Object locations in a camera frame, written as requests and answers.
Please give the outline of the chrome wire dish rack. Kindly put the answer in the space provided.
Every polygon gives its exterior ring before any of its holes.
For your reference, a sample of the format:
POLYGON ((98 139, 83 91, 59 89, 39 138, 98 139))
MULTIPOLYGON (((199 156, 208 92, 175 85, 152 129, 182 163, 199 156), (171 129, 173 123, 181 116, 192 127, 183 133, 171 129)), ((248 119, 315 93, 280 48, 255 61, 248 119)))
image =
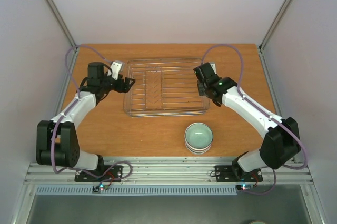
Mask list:
POLYGON ((200 96, 193 69, 197 57, 134 59, 124 68, 135 84, 124 96, 131 117, 202 115, 210 101, 200 96))

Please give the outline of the teal patterned ceramic bowl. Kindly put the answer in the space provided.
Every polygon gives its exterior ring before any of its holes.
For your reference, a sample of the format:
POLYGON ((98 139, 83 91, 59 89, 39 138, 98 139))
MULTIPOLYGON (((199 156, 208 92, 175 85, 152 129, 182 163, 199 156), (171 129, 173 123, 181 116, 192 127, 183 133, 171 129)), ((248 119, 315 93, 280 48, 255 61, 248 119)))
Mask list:
POLYGON ((211 129, 204 123, 193 123, 185 131, 185 141, 195 149, 204 149, 213 141, 211 129))

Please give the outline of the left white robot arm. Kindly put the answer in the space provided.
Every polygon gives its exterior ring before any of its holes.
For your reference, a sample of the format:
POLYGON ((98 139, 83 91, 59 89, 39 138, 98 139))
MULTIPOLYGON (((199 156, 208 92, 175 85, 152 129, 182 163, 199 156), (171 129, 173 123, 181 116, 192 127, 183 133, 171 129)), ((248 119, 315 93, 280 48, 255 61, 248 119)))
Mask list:
POLYGON ((103 101, 110 92, 128 93, 135 80, 123 77, 121 61, 110 65, 89 63, 72 101, 55 117, 37 125, 36 161, 51 166, 58 174, 65 169, 82 171, 94 181, 102 180, 107 170, 103 157, 80 149, 76 130, 86 115, 103 101))

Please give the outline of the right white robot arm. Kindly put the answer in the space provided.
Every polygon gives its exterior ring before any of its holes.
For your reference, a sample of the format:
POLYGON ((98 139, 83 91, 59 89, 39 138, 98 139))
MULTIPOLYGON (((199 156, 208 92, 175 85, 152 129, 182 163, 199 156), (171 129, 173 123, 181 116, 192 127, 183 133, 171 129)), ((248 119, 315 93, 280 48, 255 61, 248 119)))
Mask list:
POLYGON ((278 169, 301 151, 298 124, 293 118, 284 119, 265 109, 233 79, 219 77, 211 63, 202 64, 193 71, 202 95, 219 107, 224 105, 232 109, 263 139, 258 150, 245 152, 232 161, 236 180, 246 179, 256 169, 278 169))

